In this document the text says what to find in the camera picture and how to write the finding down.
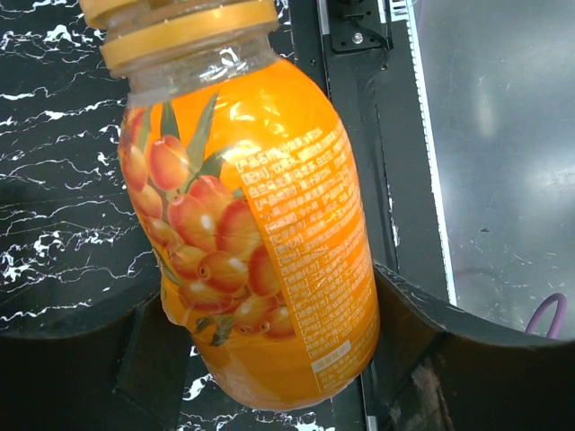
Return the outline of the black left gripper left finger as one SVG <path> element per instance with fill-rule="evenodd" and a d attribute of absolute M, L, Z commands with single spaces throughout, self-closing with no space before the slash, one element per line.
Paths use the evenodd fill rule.
<path fill-rule="evenodd" d="M 122 314 L 106 301 L 53 323 L 1 336 L 3 430 L 173 430 L 191 339 L 158 295 Z"/>

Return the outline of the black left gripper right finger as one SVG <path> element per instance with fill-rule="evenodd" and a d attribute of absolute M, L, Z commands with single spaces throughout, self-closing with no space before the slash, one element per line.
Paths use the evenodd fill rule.
<path fill-rule="evenodd" d="M 382 430 L 572 430 L 574 344 L 476 317 L 380 263 Z"/>

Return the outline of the orange juice bottle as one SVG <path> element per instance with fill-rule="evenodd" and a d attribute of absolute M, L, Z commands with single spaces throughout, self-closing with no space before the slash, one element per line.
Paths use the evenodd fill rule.
<path fill-rule="evenodd" d="M 168 319 L 234 400 L 287 411 L 348 386 L 380 318 L 347 132 L 276 25 L 255 6 L 120 11 L 102 56 L 128 80 L 119 164 Z"/>

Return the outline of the orange bottle cap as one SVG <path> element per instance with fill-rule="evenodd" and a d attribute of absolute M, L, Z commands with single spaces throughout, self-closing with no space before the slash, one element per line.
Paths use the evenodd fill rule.
<path fill-rule="evenodd" d="M 81 1 L 80 7 L 84 13 L 84 19 L 89 27 L 103 29 L 108 26 L 110 17 L 120 11 L 135 10 L 137 13 L 166 13 L 170 15 L 197 13 L 211 11 L 218 8 L 231 6 L 243 7 L 255 6 L 256 11 L 262 9 L 271 11 L 275 15 L 273 1 L 130 1 L 130 0 L 94 0 Z"/>

